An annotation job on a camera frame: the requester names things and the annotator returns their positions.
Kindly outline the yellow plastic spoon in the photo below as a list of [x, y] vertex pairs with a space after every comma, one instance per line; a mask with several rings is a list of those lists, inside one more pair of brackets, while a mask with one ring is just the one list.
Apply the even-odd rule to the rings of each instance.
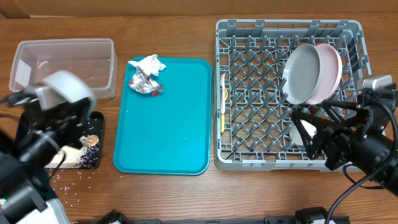
[[[228, 91], [227, 91], [227, 89], [225, 90], [225, 93], [226, 93], [226, 100], [227, 100], [227, 98], [228, 98]], [[225, 130], [225, 116], [224, 116], [224, 114], [221, 114], [221, 116], [220, 116], [220, 133], [223, 133], [224, 132], [224, 130]]]

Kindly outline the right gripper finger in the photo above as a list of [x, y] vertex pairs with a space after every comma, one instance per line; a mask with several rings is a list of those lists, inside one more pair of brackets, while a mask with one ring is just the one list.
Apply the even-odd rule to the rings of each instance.
[[[324, 140], [325, 130], [332, 124], [320, 124], [320, 117], [304, 113], [299, 110], [293, 111], [291, 118], [302, 137], [307, 157], [310, 160], [317, 159], [322, 154], [323, 148], [326, 146], [326, 141]], [[306, 132], [301, 120], [307, 121], [316, 127], [317, 132], [314, 137], [311, 138], [309, 133]]]
[[[323, 100], [321, 103], [322, 109], [326, 112], [329, 119], [321, 119], [320, 124], [334, 124], [334, 123], [343, 123], [343, 124], [369, 124], [369, 111], [364, 109], [364, 106], [357, 103], [346, 102], [346, 101], [338, 101], [338, 100]], [[349, 119], [344, 119], [341, 117], [334, 108], [341, 108], [347, 110], [353, 110], [356, 112], [356, 116], [353, 116]]]

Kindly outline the brown food scrap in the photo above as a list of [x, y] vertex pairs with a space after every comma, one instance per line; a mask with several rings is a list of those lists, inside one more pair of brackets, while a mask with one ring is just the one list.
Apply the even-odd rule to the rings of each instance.
[[89, 135], [84, 136], [82, 140], [82, 144], [85, 147], [94, 147], [99, 143], [100, 139], [97, 135]]

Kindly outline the white napkin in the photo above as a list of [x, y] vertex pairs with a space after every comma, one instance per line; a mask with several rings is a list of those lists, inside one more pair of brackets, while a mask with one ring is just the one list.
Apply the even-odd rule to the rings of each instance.
[[159, 72], [166, 68], [166, 65], [158, 59], [157, 54], [147, 56], [138, 62], [130, 60], [128, 64], [133, 67], [139, 67], [146, 75], [154, 76], [158, 76]]

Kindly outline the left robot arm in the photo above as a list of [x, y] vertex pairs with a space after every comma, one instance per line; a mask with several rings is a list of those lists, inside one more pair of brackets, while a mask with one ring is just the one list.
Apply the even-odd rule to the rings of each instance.
[[1, 223], [17, 223], [30, 212], [43, 212], [56, 199], [44, 167], [63, 146], [75, 146], [90, 116], [91, 99], [60, 98], [49, 110], [39, 97], [18, 92], [2, 103], [23, 106], [30, 132], [20, 140], [1, 133]]

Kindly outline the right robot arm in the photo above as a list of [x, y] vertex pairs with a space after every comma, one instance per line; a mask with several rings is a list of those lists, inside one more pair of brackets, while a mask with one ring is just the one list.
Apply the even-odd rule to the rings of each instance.
[[397, 193], [397, 138], [387, 138], [384, 128], [393, 122], [397, 108], [394, 93], [366, 92], [355, 102], [325, 100], [324, 116], [295, 110], [292, 121], [298, 129], [307, 157], [326, 157], [330, 170], [351, 163], [369, 175], [382, 165], [387, 167], [372, 177], [381, 188]]

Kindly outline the silver foil wrapper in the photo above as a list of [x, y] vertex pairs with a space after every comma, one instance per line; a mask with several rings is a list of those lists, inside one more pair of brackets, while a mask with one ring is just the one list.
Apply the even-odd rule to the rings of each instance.
[[144, 73], [140, 67], [136, 67], [136, 73], [133, 75], [128, 86], [141, 94], [150, 93], [152, 97], [164, 92], [162, 85]]

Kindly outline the grey round plate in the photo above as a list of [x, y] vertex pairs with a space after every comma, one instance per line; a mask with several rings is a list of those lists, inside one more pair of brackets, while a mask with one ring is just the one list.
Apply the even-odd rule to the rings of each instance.
[[292, 51], [285, 63], [282, 91], [287, 101], [299, 105], [308, 101], [319, 87], [321, 60], [315, 46], [303, 44]]

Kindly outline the pink round plate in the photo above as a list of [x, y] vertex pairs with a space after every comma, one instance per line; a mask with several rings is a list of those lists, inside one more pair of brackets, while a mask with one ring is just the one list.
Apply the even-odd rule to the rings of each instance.
[[321, 58], [322, 80], [319, 89], [307, 100], [308, 104], [316, 105], [328, 99], [337, 89], [342, 75], [342, 60], [338, 51], [328, 44], [317, 45], [316, 50]]

